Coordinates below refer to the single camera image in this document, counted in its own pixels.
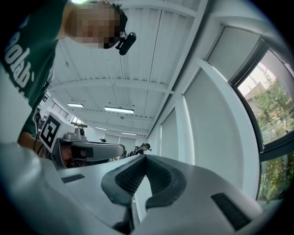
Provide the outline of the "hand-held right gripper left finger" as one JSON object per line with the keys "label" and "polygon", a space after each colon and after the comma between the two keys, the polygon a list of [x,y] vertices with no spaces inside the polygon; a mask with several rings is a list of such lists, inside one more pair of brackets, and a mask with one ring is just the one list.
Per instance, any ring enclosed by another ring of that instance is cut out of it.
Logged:
{"label": "hand-held right gripper left finger", "polygon": [[132,197],[145,174],[145,155],[80,168],[60,169],[74,205],[67,235],[147,235],[147,221],[133,228]]}

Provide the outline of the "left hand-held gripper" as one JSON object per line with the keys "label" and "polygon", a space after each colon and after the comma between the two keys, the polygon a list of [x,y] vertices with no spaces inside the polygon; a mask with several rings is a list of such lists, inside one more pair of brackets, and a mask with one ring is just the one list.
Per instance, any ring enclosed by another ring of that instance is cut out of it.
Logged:
{"label": "left hand-held gripper", "polygon": [[43,157],[52,160],[57,169],[107,163],[125,151],[121,144],[87,142],[82,128],[70,125],[53,113],[47,117],[39,140],[45,149]]}

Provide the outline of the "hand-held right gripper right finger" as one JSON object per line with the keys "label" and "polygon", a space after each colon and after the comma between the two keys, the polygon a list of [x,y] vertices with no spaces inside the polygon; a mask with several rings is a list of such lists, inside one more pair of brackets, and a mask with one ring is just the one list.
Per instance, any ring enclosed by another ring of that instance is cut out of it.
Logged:
{"label": "hand-held right gripper right finger", "polygon": [[152,197],[137,235],[247,235],[259,204],[218,174],[148,155]]}

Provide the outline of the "person's left forearm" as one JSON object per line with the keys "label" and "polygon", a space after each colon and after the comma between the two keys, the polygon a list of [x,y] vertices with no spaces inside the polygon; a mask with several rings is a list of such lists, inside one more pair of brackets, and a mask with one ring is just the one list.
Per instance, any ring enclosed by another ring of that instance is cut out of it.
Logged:
{"label": "person's left forearm", "polygon": [[21,147],[32,150],[38,157],[44,158],[46,148],[39,139],[34,138],[30,133],[24,131],[21,132],[18,138],[18,143]]}

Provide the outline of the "white roller blind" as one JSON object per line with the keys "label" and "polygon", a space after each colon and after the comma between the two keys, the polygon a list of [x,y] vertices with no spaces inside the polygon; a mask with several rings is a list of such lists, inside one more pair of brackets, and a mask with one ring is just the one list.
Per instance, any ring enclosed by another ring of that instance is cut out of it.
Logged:
{"label": "white roller blind", "polygon": [[224,27],[208,63],[230,81],[245,63],[260,36],[238,28]]}
{"label": "white roller blind", "polygon": [[175,109],[162,123],[161,156],[178,160],[178,134]]}
{"label": "white roller blind", "polygon": [[195,164],[236,188],[243,187],[243,148],[235,118],[223,95],[204,70],[184,95],[194,140]]}

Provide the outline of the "black framed window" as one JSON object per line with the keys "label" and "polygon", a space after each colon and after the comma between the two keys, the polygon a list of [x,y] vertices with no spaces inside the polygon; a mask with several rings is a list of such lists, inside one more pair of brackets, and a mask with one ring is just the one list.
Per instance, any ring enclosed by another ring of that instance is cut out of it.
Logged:
{"label": "black framed window", "polygon": [[294,182],[294,71],[260,39],[230,80],[253,125],[259,151],[257,202],[283,201]]}

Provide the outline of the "green printed T-shirt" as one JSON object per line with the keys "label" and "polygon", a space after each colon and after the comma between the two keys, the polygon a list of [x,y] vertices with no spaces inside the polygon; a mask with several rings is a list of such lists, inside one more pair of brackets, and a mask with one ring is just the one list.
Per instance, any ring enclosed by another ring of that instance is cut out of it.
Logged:
{"label": "green printed T-shirt", "polygon": [[32,136],[37,134],[37,106],[54,78],[57,35],[67,2],[42,1],[20,24],[0,56],[0,69],[5,73],[0,81],[10,80],[32,109],[22,128]]}

